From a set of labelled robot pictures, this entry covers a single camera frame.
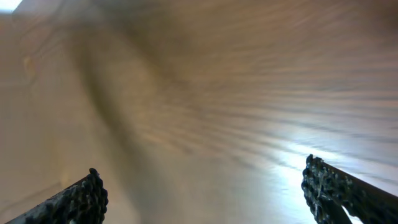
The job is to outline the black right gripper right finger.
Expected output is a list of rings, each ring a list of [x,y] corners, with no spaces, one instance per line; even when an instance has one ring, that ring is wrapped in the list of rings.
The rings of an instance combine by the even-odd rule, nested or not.
[[[301,188],[317,224],[397,224],[397,196],[333,167],[312,154]]]

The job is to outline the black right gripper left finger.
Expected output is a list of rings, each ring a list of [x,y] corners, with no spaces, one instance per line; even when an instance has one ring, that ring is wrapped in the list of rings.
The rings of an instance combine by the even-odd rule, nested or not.
[[[108,205],[108,191],[98,171],[48,198],[6,224],[102,224]]]

